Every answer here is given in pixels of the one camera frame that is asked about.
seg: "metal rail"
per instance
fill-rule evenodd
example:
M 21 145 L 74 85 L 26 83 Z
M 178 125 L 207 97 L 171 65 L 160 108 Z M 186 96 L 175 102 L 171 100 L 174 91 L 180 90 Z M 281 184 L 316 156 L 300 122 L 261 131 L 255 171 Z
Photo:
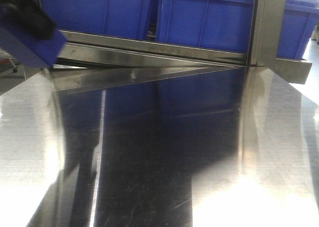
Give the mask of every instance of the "metal rail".
M 312 65 L 310 62 L 277 58 L 285 1 L 255 0 L 248 54 L 63 31 L 69 42 L 60 58 L 128 67 L 179 67 L 183 63 L 181 59 L 187 59 L 188 67 L 207 61 L 229 65 L 230 68 L 266 66 L 288 82 L 305 83 Z M 8 57 L 8 54 L 0 53 L 0 56 Z

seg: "blue plastic bin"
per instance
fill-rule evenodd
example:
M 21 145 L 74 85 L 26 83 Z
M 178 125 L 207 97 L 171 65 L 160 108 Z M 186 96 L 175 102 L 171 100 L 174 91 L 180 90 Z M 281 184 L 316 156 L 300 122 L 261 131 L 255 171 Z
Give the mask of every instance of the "blue plastic bin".
M 0 46 L 24 65 L 51 67 L 65 42 L 65 36 L 57 29 L 50 40 L 36 38 L 0 8 Z
M 159 0 L 157 41 L 247 52 L 253 1 Z M 317 8 L 286 4 L 278 56 L 302 59 L 318 17 Z
M 157 41 L 247 52 L 254 0 L 159 0 Z
M 302 59 L 318 19 L 318 8 L 286 4 L 277 56 Z
M 151 0 L 41 0 L 61 29 L 132 39 L 147 35 Z

